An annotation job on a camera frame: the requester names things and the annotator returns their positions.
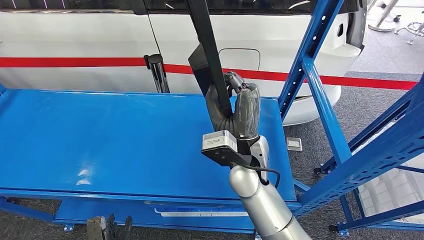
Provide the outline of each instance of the vehicle window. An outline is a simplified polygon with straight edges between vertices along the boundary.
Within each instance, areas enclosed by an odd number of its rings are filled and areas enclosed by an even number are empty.
[[[290,10],[310,13],[316,0],[206,0],[209,10],[222,11],[281,11]],[[183,10],[186,9],[184,0],[146,0],[148,10]]]
[[[211,14],[311,14],[317,0],[206,0],[206,2]],[[145,7],[151,13],[187,13],[184,0],[0,0],[0,9],[16,10],[136,8],[145,11]],[[358,11],[358,0],[345,0],[340,13],[356,11]]]
[[[311,14],[317,0],[206,0],[211,14]],[[178,13],[184,0],[145,0],[149,12]],[[340,13],[358,11],[358,0],[345,0]]]
[[[0,0],[1,9],[109,10],[120,9],[119,0]]]

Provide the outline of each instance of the blue table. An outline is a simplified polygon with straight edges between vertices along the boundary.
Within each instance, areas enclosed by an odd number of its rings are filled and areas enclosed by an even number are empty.
[[[259,133],[279,193],[296,194],[277,99],[263,98]],[[110,213],[148,227],[249,232],[237,217],[162,217],[155,207],[243,210],[229,168],[200,153],[213,132],[201,95],[6,89],[0,96],[0,196],[61,199],[53,222]],[[275,182],[275,176],[269,175]]]

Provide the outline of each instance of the red stripe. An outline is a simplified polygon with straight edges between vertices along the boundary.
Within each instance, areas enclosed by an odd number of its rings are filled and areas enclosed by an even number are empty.
[[[85,68],[146,66],[140,57],[0,57],[0,68]]]
[[[0,68],[84,68],[146,66],[142,57],[0,57]],[[193,74],[188,65],[165,64],[165,71],[174,74]],[[232,69],[246,79],[285,81],[288,73]],[[409,90],[417,82],[345,76],[321,76],[323,84],[350,87]]]

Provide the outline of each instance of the white panel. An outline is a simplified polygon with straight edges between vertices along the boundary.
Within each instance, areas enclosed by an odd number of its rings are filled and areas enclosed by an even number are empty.
[[[0,12],[1,57],[143,57],[159,52],[146,15]],[[145,67],[0,68],[9,88],[156,92]]]
[[[372,136],[352,154],[357,153],[380,134],[393,126],[391,122]],[[402,164],[424,169],[424,153]],[[358,187],[359,198],[366,217],[397,209],[424,200],[424,174],[393,168]],[[398,222],[424,224],[424,213],[398,219]]]

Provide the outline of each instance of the black glove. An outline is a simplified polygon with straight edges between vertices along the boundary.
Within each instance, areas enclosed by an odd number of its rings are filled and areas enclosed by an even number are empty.
[[[207,111],[215,131],[228,130],[237,139],[253,139],[258,136],[261,97],[256,84],[249,83],[237,94],[235,112],[225,117],[218,102],[215,85],[210,85],[206,96]]]

